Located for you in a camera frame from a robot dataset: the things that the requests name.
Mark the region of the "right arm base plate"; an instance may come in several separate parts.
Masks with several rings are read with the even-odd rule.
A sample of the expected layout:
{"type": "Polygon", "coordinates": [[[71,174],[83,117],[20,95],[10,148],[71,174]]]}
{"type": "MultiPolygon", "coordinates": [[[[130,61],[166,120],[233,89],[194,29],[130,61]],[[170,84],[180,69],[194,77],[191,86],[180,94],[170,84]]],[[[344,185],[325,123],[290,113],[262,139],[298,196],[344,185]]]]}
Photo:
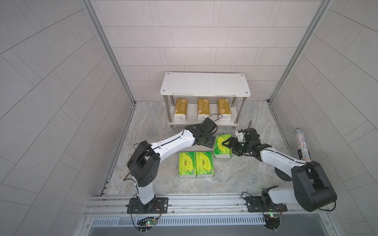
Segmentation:
{"type": "Polygon", "coordinates": [[[287,206],[285,204],[275,204],[265,197],[261,196],[246,196],[242,197],[246,201],[247,209],[249,213],[253,212],[287,212],[287,206]]]}

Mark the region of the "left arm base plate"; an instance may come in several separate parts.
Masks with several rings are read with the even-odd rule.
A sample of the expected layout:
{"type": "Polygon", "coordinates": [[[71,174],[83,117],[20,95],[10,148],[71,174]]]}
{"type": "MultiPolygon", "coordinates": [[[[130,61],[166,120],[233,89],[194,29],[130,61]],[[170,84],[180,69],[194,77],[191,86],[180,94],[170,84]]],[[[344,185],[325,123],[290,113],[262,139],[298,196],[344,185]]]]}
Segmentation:
{"type": "Polygon", "coordinates": [[[141,203],[138,197],[133,197],[127,204],[127,214],[160,214],[167,213],[169,198],[155,197],[148,204],[141,203]]]}

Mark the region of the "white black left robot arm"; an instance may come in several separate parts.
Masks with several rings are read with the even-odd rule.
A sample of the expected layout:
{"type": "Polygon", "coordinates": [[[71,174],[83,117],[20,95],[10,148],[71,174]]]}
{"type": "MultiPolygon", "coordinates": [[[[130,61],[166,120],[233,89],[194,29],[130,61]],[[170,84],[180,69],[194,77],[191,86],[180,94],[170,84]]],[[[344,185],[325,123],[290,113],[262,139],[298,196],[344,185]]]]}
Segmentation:
{"type": "Polygon", "coordinates": [[[153,191],[159,165],[166,158],[191,146],[199,145],[211,148],[215,142],[217,124],[210,118],[198,124],[190,124],[178,134],[163,141],[148,143],[142,141],[138,144],[127,163],[129,173],[125,177],[131,177],[136,182],[137,200],[146,208],[153,207],[156,195],[153,191]]]}

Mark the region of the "gold tissue pack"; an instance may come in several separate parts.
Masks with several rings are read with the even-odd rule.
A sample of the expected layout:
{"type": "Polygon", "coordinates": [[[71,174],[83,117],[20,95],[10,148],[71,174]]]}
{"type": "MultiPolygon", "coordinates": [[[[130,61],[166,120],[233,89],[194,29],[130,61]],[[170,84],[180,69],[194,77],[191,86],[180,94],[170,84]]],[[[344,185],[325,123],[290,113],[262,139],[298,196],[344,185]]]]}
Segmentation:
{"type": "Polygon", "coordinates": [[[227,98],[219,98],[217,108],[220,121],[231,121],[231,107],[227,98]]]}
{"type": "Polygon", "coordinates": [[[174,120],[186,121],[187,110],[188,110],[188,100],[184,98],[176,99],[176,105],[175,105],[175,110],[174,110],[174,120]]]}
{"type": "Polygon", "coordinates": [[[210,101],[207,98],[197,100],[197,120],[203,121],[210,116],[210,101]]]}

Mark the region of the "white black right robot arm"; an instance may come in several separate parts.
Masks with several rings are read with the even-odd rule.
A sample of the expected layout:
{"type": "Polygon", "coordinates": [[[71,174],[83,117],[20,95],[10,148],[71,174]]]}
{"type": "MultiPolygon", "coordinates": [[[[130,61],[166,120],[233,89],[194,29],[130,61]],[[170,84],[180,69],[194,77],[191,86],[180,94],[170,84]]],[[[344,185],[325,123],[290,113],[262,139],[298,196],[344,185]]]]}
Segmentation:
{"type": "Polygon", "coordinates": [[[236,137],[222,142],[236,156],[250,156],[260,162],[274,166],[279,178],[292,182],[291,188],[268,187],[262,190],[261,204],[264,209],[274,205],[300,205],[312,212],[324,210],[329,204],[336,204],[337,194],[323,167],[316,161],[306,162],[263,144],[254,128],[237,131],[236,137]]]}

